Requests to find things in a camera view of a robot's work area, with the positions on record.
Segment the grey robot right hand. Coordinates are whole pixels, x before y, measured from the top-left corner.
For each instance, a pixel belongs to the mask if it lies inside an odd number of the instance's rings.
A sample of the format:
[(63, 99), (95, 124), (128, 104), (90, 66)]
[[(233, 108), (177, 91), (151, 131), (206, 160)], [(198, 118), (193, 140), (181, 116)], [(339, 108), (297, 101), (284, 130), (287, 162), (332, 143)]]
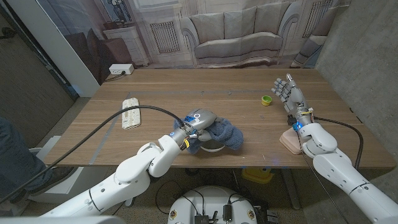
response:
[(286, 74), (286, 81), (277, 78), (271, 91), (280, 98), (284, 108), (299, 123), (300, 128), (313, 123), (309, 105), (301, 91), (296, 85), (291, 74)]

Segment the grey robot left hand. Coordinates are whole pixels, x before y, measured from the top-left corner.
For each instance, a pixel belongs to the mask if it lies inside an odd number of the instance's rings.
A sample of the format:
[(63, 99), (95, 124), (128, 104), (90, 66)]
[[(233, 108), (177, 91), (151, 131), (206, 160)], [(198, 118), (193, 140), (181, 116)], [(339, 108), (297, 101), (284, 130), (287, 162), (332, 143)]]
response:
[(221, 118), (205, 109), (194, 109), (183, 120), (183, 126), (175, 129), (175, 140), (179, 143), (184, 138), (197, 138), (199, 141), (209, 141), (210, 133), (206, 131), (213, 123), (221, 122)]

